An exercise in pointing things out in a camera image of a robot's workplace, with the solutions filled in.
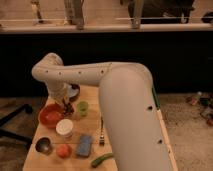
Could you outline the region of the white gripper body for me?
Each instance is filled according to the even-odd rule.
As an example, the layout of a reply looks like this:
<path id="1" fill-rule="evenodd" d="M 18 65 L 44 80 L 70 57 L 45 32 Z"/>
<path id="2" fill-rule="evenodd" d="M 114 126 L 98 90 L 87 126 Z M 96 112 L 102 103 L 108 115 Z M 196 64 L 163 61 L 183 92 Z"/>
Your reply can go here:
<path id="1" fill-rule="evenodd" d="M 66 83 L 50 84 L 48 86 L 49 96 L 58 104 L 68 103 L 68 88 Z"/>

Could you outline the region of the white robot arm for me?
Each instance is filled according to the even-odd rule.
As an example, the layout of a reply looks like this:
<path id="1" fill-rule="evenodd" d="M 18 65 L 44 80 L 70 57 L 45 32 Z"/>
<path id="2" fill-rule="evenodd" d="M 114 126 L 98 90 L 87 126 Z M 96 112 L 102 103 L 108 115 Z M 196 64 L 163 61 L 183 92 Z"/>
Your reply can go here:
<path id="1" fill-rule="evenodd" d="M 118 171 L 174 171 L 149 69 L 135 62 L 66 66 L 49 53 L 32 68 L 49 96 L 61 104 L 72 84 L 96 86 Z"/>

